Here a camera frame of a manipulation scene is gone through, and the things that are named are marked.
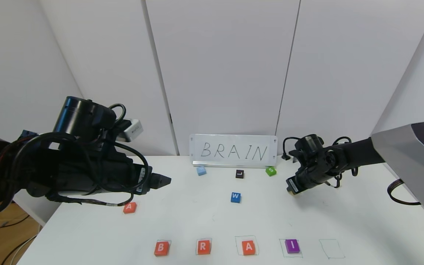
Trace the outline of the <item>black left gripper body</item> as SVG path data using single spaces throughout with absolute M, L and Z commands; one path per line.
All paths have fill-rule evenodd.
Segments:
M 143 188 L 151 175 L 150 166 L 143 155 L 137 157 L 142 164 L 135 164 L 130 158 L 107 163 L 108 191 L 135 193 L 138 188 Z

